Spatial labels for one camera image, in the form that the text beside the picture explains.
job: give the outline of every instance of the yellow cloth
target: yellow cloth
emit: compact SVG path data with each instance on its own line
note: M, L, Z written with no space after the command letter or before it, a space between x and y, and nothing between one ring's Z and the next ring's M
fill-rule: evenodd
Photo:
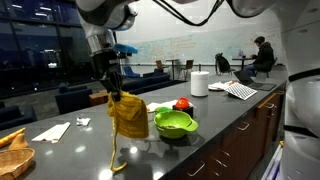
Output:
M113 117L113 153L110 169L113 172L122 170L127 163L118 168L113 167L114 157L117 151L117 134L129 138L146 138L149 135L147 107L144 101L127 92L120 92L121 99L114 102L109 93L108 114Z

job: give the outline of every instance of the laptop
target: laptop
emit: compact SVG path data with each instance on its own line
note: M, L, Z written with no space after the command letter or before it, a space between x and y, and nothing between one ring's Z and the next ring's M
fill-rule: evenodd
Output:
M276 84L254 82L244 70L235 71L233 74L239 79L241 84L252 89L270 91L271 89L276 87Z

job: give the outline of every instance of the countertop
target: countertop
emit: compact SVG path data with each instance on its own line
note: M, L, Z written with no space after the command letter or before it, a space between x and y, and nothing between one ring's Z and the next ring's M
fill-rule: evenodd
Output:
M229 80L235 80L235 77L210 76L209 82L212 84ZM279 87L285 83L285 79L267 79L265 82L275 83ZM253 110L276 88L271 91L258 91L246 101L229 97L224 91L209 91L206 97L193 97L190 94L190 82L139 95L146 104L187 97L196 106L193 119L198 122L199 128L196 132L188 133L177 140L165 139L159 137L153 123L154 115L149 113L148 138L130 139L117 136L115 166L118 167L124 162L128 162L128 166L113 176L109 169L113 151L113 129L106 104L3 130L0 131L0 137L21 127L27 128L26 139L30 148L36 151L35 163L21 179L158 179L195 154L209 141L211 143L218 139L220 133L245 116L248 111ZM76 126L76 117L80 114L91 118L88 127ZM54 125L65 122L71 122L71 125L58 143L31 141Z

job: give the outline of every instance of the red object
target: red object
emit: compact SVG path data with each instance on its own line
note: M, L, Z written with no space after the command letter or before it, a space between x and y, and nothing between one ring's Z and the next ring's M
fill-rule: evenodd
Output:
M180 109L186 109L189 108L189 100L187 98L180 98L178 102L176 103L176 107Z

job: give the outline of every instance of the person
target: person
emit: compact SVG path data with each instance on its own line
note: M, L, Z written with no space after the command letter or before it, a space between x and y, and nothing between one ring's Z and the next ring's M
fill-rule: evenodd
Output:
M244 67L244 70L251 77L256 76L256 71L270 71L274 63L273 49L269 42L265 42L263 36L259 36L254 40L254 43L259 47L258 55L251 55L251 58L255 59L252 64Z

